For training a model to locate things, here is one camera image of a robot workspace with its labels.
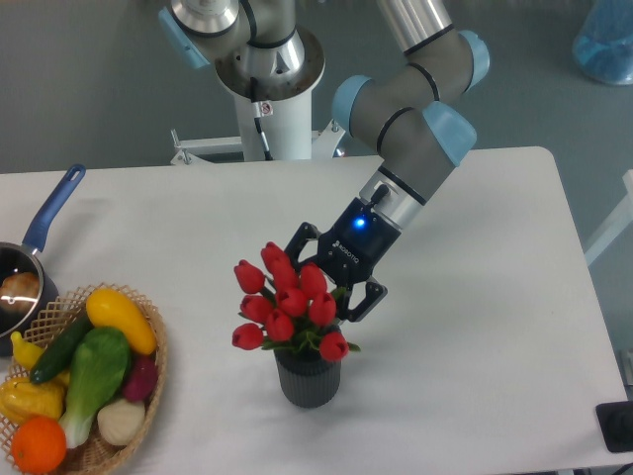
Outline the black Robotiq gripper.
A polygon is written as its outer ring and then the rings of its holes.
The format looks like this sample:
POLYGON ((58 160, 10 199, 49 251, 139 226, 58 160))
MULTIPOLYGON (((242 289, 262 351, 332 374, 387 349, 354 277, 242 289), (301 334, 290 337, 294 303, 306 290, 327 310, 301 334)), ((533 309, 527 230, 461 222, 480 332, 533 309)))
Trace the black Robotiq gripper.
POLYGON ((332 279, 336 325, 358 323, 388 295, 387 287, 371 276, 400 235, 399 230, 368 204, 355 198, 332 228, 322 235, 315 225, 301 223, 284 251, 295 270, 316 263, 332 279), (309 242, 317 243, 317 253, 301 258, 309 242), (363 295, 354 304, 354 288, 360 282, 363 282, 363 295))

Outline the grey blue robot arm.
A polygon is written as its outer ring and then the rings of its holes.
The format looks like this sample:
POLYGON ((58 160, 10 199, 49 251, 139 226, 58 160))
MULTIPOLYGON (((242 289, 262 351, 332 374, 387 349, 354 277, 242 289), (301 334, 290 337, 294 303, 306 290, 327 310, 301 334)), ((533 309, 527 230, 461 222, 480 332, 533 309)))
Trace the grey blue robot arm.
POLYGON ((381 165, 332 228, 303 224, 287 245, 295 267, 312 263, 341 290, 337 318, 362 320, 385 296, 376 264, 474 146, 474 128, 451 102, 490 67, 486 44, 458 31, 440 1, 383 1, 380 10, 406 66, 389 82, 346 79, 328 130, 312 130, 312 92, 324 53, 297 23, 292 1, 170 1, 158 14, 172 47, 193 68, 212 66, 232 95, 243 158, 332 156, 342 134, 373 149, 381 165))

